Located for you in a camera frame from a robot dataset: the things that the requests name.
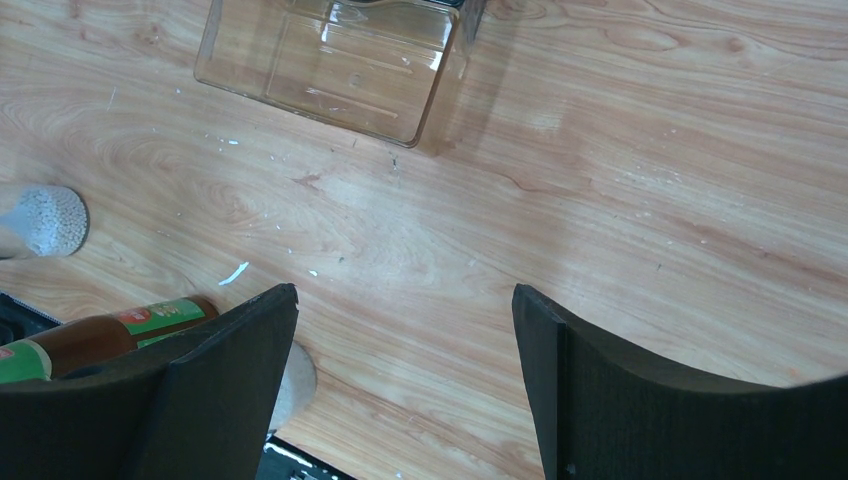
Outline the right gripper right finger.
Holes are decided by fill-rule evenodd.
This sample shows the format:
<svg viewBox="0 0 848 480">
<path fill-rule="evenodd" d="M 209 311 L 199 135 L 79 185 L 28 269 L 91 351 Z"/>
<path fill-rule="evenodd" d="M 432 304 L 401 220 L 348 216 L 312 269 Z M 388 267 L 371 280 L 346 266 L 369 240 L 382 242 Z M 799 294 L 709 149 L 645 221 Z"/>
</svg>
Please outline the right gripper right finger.
<svg viewBox="0 0 848 480">
<path fill-rule="evenodd" d="M 847 379 L 790 388 L 699 370 L 526 284 L 512 315 L 549 479 L 843 479 Z"/>
</svg>

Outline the silver lid glass jar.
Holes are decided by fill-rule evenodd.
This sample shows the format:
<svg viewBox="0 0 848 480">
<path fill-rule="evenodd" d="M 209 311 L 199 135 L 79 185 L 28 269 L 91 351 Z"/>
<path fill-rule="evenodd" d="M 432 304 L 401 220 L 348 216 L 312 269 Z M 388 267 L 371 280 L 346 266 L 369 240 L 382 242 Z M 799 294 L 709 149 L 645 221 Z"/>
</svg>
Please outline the silver lid glass jar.
<svg viewBox="0 0 848 480">
<path fill-rule="evenodd" d="M 306 349 L 294 342 L 286 362 L 268 432 L 275 433 L 304 411 L 314 399 L 316 389 L 315 364 Z"/>
</svg>

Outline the yellow cap sauce bottle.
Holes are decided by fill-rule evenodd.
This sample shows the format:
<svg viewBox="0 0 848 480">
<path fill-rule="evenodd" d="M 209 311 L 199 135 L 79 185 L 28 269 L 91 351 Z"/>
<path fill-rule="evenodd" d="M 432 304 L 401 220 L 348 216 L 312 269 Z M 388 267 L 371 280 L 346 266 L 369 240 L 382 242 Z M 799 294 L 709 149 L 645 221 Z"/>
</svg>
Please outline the yellow cap sauce bottle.
<svg viewBox="0 0 848 480">
<path fill-rule="evenodd" d="M 54 380 L 149 346 L 219 315 L 203 296 L 90 316 L 1 347 L 1 382 Z"/>
</svg>

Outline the black lid spice bottle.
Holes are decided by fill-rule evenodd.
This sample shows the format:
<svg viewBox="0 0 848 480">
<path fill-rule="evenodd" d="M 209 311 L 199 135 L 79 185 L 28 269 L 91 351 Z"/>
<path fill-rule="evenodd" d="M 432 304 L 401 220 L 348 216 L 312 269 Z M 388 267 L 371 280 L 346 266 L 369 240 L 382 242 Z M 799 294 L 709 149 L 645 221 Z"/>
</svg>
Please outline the black lid spice bottle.
<svg viewBox="0 0 848 480">
<path fill-rule="evenodd" d="M 88 208 L 64 186 L 1 185 L 1 258 L 65 257 L 87 239 Z"/>
</svg>

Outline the clear plastic organizer bin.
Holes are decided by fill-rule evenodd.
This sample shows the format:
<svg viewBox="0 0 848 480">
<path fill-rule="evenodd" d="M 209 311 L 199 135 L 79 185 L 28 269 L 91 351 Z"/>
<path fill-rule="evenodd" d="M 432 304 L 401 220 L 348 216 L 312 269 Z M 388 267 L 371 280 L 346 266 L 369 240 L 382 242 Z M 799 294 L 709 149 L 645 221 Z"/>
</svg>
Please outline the clear plastic organizer bin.
<svg viewBox="0 0 848 480">
<path fill-rule="evenodd" d="M 484 10 L 481 1 L 215 1 L 194 76 L 431 151 L 455 113 Z"/>
</svg>

